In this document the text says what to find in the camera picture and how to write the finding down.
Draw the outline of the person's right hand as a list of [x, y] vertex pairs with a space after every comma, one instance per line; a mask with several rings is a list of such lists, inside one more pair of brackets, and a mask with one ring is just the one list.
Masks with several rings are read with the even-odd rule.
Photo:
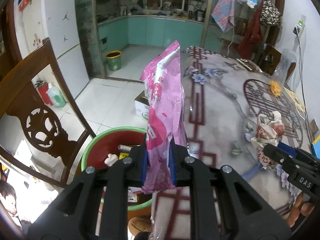
[[289, 213], [289, 216], [286, 219], [287, 225], [292, 228], [300, 215], [307, 217], [310, 215], [315, 208], [315, 204], [305, 201], [307, 195], [304, 192], [301, 192]]

